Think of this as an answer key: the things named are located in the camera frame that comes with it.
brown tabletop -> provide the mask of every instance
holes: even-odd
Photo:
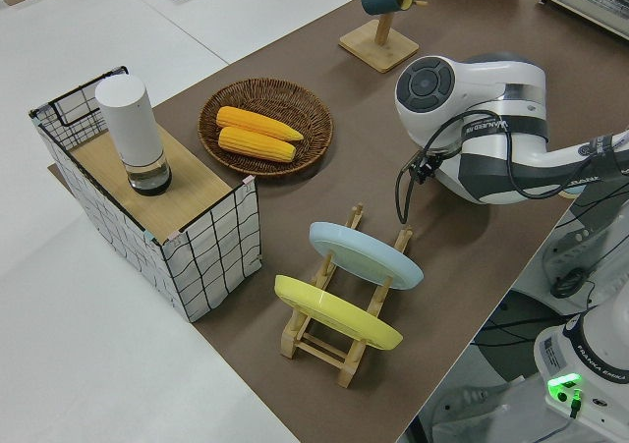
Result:
[[[505,50],[544,68],[549,149],[621,132],[629,122],[627,42],[538,2],[429,0],[398,13],[393,28],[420,44],[418,56],[464,60]],[[389,293],[380,315],[404,335],[402,343],[390,352],[368,349],[349,389],[321,360],[299,351],[283,358],[279,341],[290,308],[274,295],[273,281],[276,274],[314,275],[320,257],[309,244],[310,224],[343,223],[361,201],[363,232],[392,243],[401,227],[395,177],[417,149],[393,104],[405,64],[383,75],[338,45],[369,19],[353,1],[155,108],[158,122],[232,186],[243,176],[217,163],[197,136],[199,112],[218,89],[254,77],[288,80],[316,94],[334,118],[332,145],[317,171],[259,179],[263,268],[195,323],[304,442],[395,441],[569,205],[559,196],[473,205],[434,180],[416,187],[408,255],[426,279]],[[329,291],[366,306],[372,288],[339,272]]]

yellow corn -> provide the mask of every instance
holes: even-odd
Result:
[[[223,150],[263,160],[289,163],[295,158],[295,146],[277,138],[265,136],[240,127],[224,127],[218,135]]]
[[[240,127],[280,140],[297,141],[304,139],[304,136],[283,122],[232,106],[223,106],[218,110],[216,125],[218,127]]]

white cylindrical speaker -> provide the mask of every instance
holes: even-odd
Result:
[[[95,96],[132,188],[144,195],[166,191],[172,173],[144,83],[115,75],[98,84]]]

wicker basket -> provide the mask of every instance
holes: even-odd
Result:
[[[223,150],[218,146],[220,128],[216,125],[216,113],[222,106],[257,112],[300,132],[304,139],[295,142],[295,159],[278,163]],[[200,141],[214,158],[239,172],[263,177],[289,175],[313,165],[329,147],[332,130],[329,111],[310,91],[267,78],[244,80],[220,89],[205,103],[199,118]]]

light blue plate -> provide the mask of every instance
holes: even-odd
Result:
[[[411,289],[424,279],[422,269],[404,253],[358,230],[329,222],[311,225],[311,244],[321,256],[359,278],[381,285],[393,278],[392,289]]]

